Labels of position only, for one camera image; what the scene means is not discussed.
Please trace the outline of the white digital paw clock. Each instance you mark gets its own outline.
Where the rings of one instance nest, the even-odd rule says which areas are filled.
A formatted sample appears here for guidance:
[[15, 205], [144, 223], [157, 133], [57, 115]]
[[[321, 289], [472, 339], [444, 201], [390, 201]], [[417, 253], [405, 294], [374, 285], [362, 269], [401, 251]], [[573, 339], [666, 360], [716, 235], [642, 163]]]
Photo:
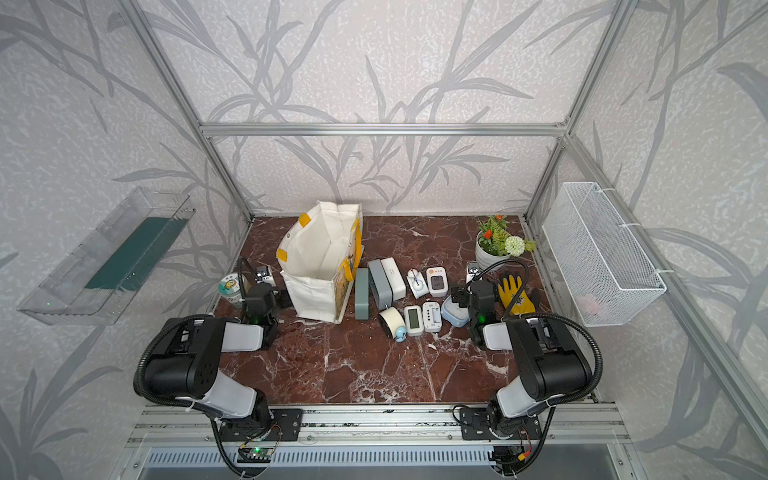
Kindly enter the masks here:
[[444, 267], [429, 267], [426, 270], [426, 280], [429, 294], [432, 297], [442, 298], [448, 294], [447, 271]]

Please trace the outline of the small white LCD clock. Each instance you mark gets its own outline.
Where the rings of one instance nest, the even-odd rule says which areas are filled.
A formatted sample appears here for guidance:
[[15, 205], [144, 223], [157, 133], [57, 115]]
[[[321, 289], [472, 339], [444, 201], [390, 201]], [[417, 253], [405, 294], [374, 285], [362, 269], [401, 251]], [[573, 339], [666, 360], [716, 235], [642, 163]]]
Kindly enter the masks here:
[[442, 329], [441, 305], [436, 301], [427, 301], [422, 305], [424, 330], [439, 333]]

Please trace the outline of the white cube digital clock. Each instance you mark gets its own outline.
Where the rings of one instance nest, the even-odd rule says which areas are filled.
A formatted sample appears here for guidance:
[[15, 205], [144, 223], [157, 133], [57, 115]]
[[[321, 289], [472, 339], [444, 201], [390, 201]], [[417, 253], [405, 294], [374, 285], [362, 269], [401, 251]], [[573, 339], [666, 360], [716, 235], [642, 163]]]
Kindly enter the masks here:
[[404, 309], [404, 320], [408, 336], [420, 336], [425, 331], [422, 308], [419, 306], [407, 306]]

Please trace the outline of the white canvas tote bag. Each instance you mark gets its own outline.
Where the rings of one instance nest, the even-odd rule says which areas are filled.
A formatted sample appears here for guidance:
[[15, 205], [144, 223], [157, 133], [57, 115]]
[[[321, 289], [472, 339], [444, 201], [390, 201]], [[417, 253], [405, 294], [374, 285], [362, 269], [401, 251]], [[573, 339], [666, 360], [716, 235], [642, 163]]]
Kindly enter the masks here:
[[297, 316], [339, 324], [362, 258], [360, 204], [319, 202], [281, 240], [276, 258]]

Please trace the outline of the blue twin bell alarm clock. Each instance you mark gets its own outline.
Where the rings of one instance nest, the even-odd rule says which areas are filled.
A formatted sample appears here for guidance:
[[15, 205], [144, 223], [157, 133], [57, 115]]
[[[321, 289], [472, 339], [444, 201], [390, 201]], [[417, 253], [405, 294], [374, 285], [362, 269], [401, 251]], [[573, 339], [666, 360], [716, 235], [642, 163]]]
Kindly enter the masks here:
[[405, 321], [397, 308], [390, 307], [380, 311], [378, 320], [382, 330], [389, 339], [398, 343], [401, 343], [406, 339], [407, 329]]

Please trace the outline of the grey blue square clock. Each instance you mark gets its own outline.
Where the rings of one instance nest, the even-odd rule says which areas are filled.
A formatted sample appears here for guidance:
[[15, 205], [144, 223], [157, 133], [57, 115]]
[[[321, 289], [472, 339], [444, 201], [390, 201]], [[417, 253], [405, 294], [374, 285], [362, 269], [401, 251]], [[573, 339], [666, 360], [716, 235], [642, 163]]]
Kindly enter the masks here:
[[370, 260], [367, 264], [369, 286], [377, 309], [386, 310], [393, 305], [393, 292], [390, 282], [379, 259]]

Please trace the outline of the grey green square clock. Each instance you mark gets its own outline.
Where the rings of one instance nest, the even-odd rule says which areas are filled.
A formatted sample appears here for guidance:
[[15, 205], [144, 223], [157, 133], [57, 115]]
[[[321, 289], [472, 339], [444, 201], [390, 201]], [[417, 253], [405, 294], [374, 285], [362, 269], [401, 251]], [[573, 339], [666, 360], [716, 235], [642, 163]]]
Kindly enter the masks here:
[[365, 321], [370, 318], [369, 295], [369, 271], [364, 267], [358, 268], [354, 287], [354, 315], [356, 320]]

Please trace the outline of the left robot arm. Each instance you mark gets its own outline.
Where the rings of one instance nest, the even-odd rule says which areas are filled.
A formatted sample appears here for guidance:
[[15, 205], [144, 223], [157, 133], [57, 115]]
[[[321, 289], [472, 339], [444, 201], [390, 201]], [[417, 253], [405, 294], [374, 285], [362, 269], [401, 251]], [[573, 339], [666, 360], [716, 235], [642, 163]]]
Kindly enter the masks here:
[[196, 314], [171, 318], [143, 352], [134, 391], [158, 405], [191, 408], [213, 420], [261, 432], [273, 423], [265, 395], [219, 370], [224, 353], [269, 348], [278, 336], [277, 314], [288, 293], [269, 283], [252, 286], [235, 317]]

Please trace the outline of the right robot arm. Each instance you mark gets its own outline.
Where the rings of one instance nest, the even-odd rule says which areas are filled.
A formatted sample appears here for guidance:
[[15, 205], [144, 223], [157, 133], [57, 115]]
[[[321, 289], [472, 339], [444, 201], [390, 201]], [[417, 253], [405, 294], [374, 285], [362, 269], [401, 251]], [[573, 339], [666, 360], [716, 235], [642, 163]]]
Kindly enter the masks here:
[[509, 277], [500, 286], [478, 279], [451, 289], [451, 302], [467, 310], [479, 345], [513, 354], [517, 377], [489, 402], [489, 421], [496, 428], [588, 396], [604, 371], [600, 347], [582, 325], [522, 308], [519, 300], [526, 296], [520, 277]]

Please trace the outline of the yellow work glove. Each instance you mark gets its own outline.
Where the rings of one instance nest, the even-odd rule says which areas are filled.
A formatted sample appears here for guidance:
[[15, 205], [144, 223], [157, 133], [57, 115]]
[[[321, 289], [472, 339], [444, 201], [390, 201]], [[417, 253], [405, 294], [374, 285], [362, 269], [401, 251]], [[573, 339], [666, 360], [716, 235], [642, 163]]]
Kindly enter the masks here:
[[520, 276], [508, 276], [497, 285], [497, 293], [503, 307], [511, 315], [533, 313], [534, 303], [529, 299]]

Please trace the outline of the potted artificial flower plant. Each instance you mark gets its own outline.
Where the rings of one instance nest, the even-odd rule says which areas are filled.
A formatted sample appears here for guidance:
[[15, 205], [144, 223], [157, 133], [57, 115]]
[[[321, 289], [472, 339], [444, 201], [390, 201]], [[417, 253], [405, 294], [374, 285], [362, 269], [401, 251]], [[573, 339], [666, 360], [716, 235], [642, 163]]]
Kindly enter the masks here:
[[478, 223], [478, 229], [475, 258], [480, 269], [503, 259], [520, 257], [536, 248], [534, 240], [509, 232], [509, 220], [506, 215], [491, 215]]

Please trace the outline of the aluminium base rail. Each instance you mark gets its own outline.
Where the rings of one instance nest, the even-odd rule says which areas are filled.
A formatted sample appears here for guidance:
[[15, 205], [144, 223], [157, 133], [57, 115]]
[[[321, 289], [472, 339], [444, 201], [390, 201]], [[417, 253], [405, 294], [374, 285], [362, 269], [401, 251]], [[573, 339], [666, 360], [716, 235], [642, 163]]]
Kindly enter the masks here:
[[[483, 419], [485, 408], [473, 416], [450, 404], [315, 404], [302, 405], [301, 418], [276, 413], [280, 422], [264, 438], [280, 446], [373, 446], [438, 445], [466, 442], [464, 435], [479, 437], [479, 444], [515, 442], [517, 435], [497, 437]], [[612, 403], [575, 403], [557, 408], [549, 433], [549, 444], [629, 444], [630, 435]], [[196, 411], [176, 407], [144, 409], [126, 445], [202, 447], [214, 444], [209, 420]]]

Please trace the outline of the clear plastic wall shelf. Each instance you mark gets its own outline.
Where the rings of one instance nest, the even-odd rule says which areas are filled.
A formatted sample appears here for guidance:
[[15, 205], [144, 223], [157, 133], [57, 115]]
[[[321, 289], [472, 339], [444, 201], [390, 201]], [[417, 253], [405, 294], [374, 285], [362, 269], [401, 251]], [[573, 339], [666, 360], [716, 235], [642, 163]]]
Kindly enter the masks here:
[[194, 214], [188, 194], [135, 188], [19, 311], [47, 325], [116, 323]]

